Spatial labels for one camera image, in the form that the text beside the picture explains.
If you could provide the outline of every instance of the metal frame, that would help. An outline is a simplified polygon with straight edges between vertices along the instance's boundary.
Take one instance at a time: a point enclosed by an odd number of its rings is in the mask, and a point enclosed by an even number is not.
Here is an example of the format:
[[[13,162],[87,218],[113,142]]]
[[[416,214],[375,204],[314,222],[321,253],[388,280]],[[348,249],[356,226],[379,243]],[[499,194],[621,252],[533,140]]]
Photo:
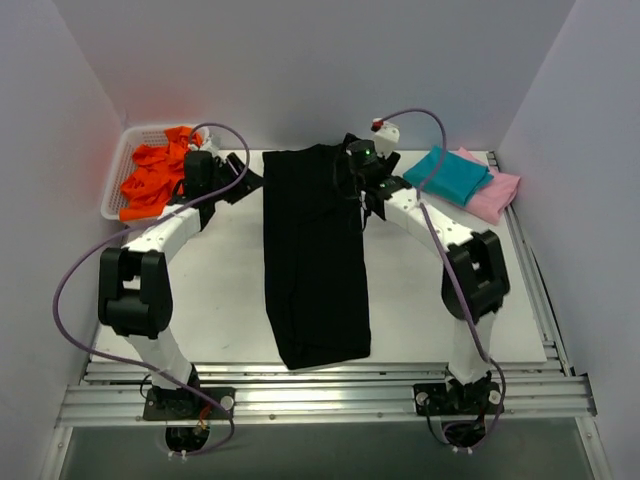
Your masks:
[[[493,152],[488,159],[498,167]],[[506,219],[547,361],[503,366],[508,388],[502,418],[575,418],[594,477],[608,480],[611,474],[593,418],[596,410],[588,379],[571,372],[543,280],[513,208],[507,209]],[[237,389],[238,424],[309,424],[424,421],[414,413],[412,386],[441,382],[445,365],[353,363],[297,372],[281,364],[197,364],[196,368],[203,385]],[[87,365],[82,384],[67,390],[42,478],[58,478],[73,428],[158,425],[141,418],[138,390],[145,373],[130,365]]]

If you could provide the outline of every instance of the table surface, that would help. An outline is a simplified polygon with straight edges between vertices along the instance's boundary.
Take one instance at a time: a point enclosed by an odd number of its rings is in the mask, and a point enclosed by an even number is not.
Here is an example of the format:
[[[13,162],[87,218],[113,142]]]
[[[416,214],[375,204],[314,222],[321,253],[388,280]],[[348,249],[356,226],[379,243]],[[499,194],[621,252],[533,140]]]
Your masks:
[[[426,154],[399,153],[396,174]],[[474,154],[486,162],[486,152]],[[262,174],[262,151],[252,151],[251,168]],[[491,355],[499,362],[544,362],[542,340],[506,220],[489,225],[437,198],[426,198],[458,223],[477,231],[490,228],[501,239],[511,292],[493,328]],[[193,362],[281,363],[265,311],[262,190],[235,205],[221,203],[216,208],[209,225],[169,265],[174,300],[171,329],[183,354]],[[356,362],[446,363],[456,320],[440,299],[440,260],[399,227],[375,216],[369,220],[364,242],[372,344],[371,356]],[[101,351],[139,358],[110,328],[100,327],[95,345]]]

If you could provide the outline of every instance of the white wall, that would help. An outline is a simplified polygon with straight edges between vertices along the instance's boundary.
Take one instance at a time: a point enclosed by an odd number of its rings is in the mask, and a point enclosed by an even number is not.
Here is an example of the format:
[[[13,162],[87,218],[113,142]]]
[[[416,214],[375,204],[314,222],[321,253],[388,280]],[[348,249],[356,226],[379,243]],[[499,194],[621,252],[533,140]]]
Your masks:
[[[0,4],[0,465],[40,471],[67,383],[83,356],[58,335],[51,297],[66,267],[108,230],[100,220],[118,117],[50,0]],[[88,340],[97,263],[63,314]]]
[[[640,2],[578,0],[498,152],[616,478],[638,478]]]
[[[252,147],[294,147],[429,106],[479,149],[503,138],[574,3],[54,1],[132,124],[219,120]],[[403,120],[402,146],[436,133]]]

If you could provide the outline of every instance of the pink folded cloth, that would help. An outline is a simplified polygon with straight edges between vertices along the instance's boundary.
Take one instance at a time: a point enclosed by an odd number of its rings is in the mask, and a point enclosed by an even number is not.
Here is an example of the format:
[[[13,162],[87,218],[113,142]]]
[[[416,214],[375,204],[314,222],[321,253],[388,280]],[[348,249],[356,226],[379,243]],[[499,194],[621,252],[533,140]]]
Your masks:
[[[459,148],[454,153],[465,160],[482,163],[464,148]],[[464,209],[486,222],[497,225],[502,212],[516,196],[520,177],[498,172],[493,167],[489,167],[489,171],[493,180],[486,187],[479,189]]]

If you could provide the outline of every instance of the gray floor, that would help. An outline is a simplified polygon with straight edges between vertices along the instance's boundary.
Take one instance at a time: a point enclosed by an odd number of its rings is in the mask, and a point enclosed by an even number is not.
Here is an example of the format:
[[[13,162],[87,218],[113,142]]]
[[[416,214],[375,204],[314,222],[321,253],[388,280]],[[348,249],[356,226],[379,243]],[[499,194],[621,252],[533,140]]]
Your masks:
[[[503,421],[471,457],[436,444],[422,422],[240,426],[228,447],[186,463],[168,461],[158,449],[162,432],[77,428],[62,478],[593,478],[575,422],[567,419]]]

